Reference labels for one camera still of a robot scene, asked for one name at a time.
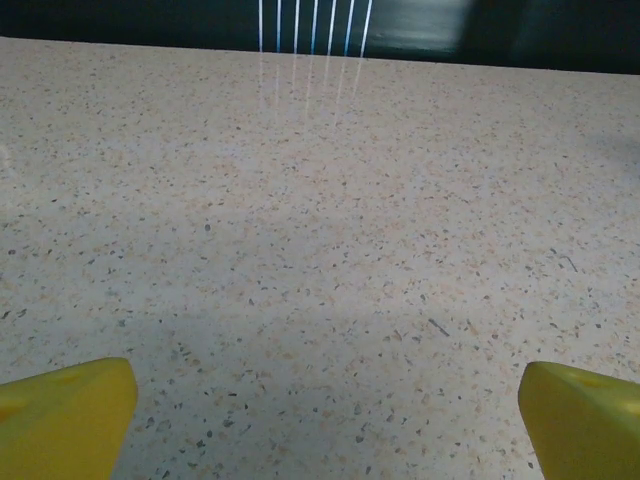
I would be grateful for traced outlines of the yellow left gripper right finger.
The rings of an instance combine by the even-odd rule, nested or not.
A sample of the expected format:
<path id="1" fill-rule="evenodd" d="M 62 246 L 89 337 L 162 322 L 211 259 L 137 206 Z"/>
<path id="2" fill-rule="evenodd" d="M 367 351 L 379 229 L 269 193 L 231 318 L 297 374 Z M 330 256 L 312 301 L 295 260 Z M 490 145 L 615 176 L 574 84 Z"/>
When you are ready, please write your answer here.
<path id="1" fill-rule="evenodd" d="M 531 362 L 518 405 L 546 479 L 639 478 L 639 385 Z"/>

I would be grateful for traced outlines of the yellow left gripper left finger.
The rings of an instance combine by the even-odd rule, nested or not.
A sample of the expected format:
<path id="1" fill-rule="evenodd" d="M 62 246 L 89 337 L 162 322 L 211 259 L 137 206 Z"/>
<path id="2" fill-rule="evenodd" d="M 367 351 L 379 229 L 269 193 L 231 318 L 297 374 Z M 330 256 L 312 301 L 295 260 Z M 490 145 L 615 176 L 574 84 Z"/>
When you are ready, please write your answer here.
<path id="1" fill-rule="evenodd" d="M 131 364 L 109 357 L 1 386 L 3 479 L 108 479 L 133 418 Z"/>

